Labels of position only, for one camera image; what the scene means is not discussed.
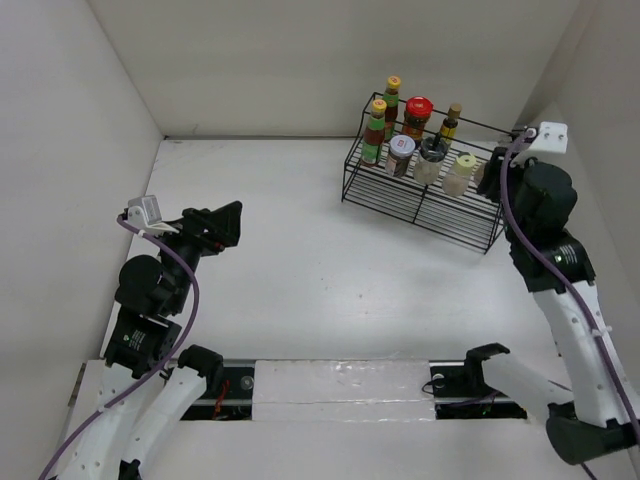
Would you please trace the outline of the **yellow cap sauce bottle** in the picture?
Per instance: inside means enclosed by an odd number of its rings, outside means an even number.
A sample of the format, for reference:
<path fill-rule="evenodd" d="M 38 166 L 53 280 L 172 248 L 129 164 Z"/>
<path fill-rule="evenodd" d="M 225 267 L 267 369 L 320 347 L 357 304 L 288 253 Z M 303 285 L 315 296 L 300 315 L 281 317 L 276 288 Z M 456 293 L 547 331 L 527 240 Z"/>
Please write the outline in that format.
<path fill-rule="evenodd" d="M 401 79 L 392 75 L 389 76 L 386 83 L 386 88 L 383 93 L 383 100 L 386 102 L 385 110 L 385 141 L 388 142 L 395 128 L 395 122 L 398 115 L 399 104 L 399 89 L 401 86 Z"/>
<path fill-rule="evenodd" d="M 362 136 L 361 159 L 364 166 L 375 166 L 379 163 L 382 144 L 385 140 L 385 115 L 387 103 L 381 99 L 371 102 L 371 111 Z"/>

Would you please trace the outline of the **small brown cork bottle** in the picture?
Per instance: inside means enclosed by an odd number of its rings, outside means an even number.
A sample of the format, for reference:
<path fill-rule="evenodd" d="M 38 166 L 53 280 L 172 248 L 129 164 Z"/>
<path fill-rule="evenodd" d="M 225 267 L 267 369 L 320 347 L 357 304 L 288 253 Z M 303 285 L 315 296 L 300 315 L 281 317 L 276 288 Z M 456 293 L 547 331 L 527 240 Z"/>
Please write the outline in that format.
<path fill-rule="evenodd" d="M 449 147 L 452 144 L 453 139 L 455 137 L 461 111 L 462 111 L 462 106 L 459 103 L 452 103 L 449 106 L 449 109 L 447 111 L 447 114 L 444 120 L 442 121 L 440 130 L 439 130 L 439 135 L 440 135 L 441 141 L 444 142 L 447 147 Z"/>

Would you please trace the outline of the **black lid spice shaker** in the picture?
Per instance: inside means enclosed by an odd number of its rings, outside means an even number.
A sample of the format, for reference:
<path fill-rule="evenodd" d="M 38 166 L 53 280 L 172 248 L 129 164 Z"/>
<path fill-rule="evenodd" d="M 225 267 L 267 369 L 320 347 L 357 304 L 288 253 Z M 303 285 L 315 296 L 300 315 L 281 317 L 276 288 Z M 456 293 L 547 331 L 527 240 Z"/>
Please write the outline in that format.
<path fill-rule="evenodd" d="M 414 180 L 421 185 L 433 184 L 438 179 L 447 152 L 448 144 L 440 134 L 424 138 L 414 165 Z"/>

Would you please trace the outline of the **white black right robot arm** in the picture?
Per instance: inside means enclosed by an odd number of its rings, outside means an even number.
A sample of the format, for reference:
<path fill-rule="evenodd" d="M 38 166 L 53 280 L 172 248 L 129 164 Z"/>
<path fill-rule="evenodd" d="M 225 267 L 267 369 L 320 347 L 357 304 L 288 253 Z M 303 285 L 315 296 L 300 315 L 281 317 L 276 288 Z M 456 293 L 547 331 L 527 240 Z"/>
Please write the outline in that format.
<path fill-rule="evenodd" d="M 556 386 L 491 343 L 467 352 L 465 387 L 476 394 L 498 391 L 526 409 L 569 465 L 638 445 L 639 395 L 599 312 L 588 254 L 566 227 L 578 199 L 570 175 L 534 157 L 518 166 L 497 147 L 477 191 L 503 208 L 511 259 L 549 323 L 570 386 Z"/>

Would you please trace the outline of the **red lid chili jar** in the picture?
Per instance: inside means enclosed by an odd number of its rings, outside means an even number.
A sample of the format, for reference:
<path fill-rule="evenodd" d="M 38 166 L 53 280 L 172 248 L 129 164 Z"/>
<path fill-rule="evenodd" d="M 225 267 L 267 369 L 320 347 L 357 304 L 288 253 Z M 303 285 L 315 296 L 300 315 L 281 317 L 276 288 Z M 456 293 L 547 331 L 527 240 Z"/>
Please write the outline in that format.
<path fill-rule="evenodd" d="M 433 103 L 424 96 L 414 96 L 406 101 L 401 133 L 413 139 L 416 146 L 422 142 L 433 108 Z"/>

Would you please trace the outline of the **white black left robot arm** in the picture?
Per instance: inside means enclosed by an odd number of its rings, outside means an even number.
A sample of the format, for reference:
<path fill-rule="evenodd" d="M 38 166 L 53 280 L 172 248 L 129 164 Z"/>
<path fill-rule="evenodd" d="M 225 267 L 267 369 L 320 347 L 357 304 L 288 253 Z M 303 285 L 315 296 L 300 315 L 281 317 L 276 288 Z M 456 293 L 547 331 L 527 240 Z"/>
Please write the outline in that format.
<path fill-rule="evenodd" d="M 185 347 L 198 313 L 196 269 L 238 245 L 243 205 L 162 218 L 155 196 L 128 202 L 118 225 L 159 250 L 121 267 L 117 320 L 103 355 L 94 412 L 58 447 L 43 479 L 144 479 L 179 420 L 223 388 L 223 358 Z"/>

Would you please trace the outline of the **white lid dark jar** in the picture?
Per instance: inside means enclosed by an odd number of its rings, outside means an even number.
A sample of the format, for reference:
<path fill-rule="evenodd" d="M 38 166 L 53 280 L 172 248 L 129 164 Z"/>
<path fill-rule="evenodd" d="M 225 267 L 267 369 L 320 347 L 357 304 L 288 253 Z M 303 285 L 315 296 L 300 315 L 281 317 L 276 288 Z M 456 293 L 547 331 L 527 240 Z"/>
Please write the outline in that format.
<path fill-rule="evenodd" d="M 388 175 L 403 177 L 409 167 L 410 160 L 416 150 L 415 141 L 404 134 L 395 135 L 389 141 L 385 170 Z"/>

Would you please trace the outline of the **pink lid spice shaker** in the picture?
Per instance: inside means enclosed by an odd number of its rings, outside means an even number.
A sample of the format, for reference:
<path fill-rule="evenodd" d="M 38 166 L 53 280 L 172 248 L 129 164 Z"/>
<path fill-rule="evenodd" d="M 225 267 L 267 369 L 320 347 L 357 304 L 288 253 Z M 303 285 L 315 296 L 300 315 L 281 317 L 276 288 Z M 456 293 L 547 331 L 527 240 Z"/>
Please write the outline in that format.
<path fill-rule="evenodd" d="M 486 174 L 490 172 L 490 166 L 491 166 L 490 161 L 482 162 L 478 166 L 478 168 L 475 170 L 475 173 L 473 175 L 473 181 L 477 188 L 480 188 L 480 185 L 484 181 Z"/>

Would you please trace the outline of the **yellow lid spice shaker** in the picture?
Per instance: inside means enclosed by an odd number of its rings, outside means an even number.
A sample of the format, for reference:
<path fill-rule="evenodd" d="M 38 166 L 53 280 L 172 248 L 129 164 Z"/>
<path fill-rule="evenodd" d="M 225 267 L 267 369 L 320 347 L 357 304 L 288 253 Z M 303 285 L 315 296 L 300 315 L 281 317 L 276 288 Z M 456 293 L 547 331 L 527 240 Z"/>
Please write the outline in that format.
<path fill-rule="evenodd" d="M 451 197 L 462 196 L 467 190 L 476 168 L 477 158 L 471 153 L 460 154 L 442 181 L 442 190 Z"/>

